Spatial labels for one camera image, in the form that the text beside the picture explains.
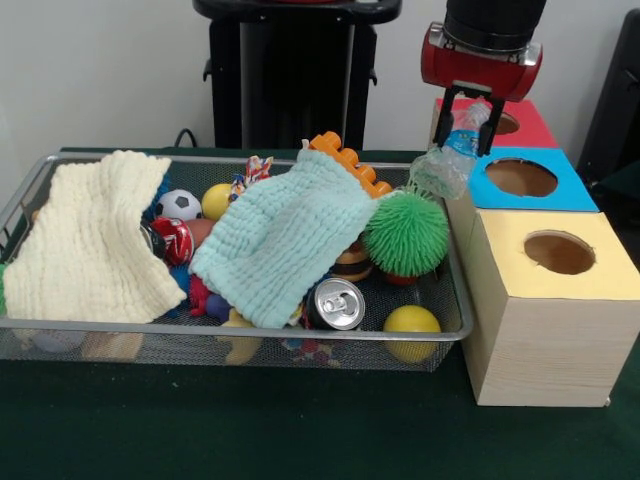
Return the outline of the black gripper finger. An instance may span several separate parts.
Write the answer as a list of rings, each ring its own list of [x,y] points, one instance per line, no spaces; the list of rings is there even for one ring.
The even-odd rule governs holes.
[[[433,137],[433,143],[439,148],[444,146],[453,128],[454,115],[452,113],[452,108],[456,96],[461,92],[462,90],[460,87],[451,87],[445,90]]]
[[[495,138],[498,124],[504,110],[504,99],[489,99],[491,110],[488,119],[485,120],[479,129],[477,155],[486,156],[490,154],[493,140]]]

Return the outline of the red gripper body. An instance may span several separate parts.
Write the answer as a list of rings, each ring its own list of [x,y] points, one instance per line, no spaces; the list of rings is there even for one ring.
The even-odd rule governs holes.
[[[531,90],[543,59],[543,47],[528,43],[514,53],[481,53],[445,35],[444,26],[429,26],[421,51],[422,80],[445,89],[459,87],[490,99],[520,102]]]

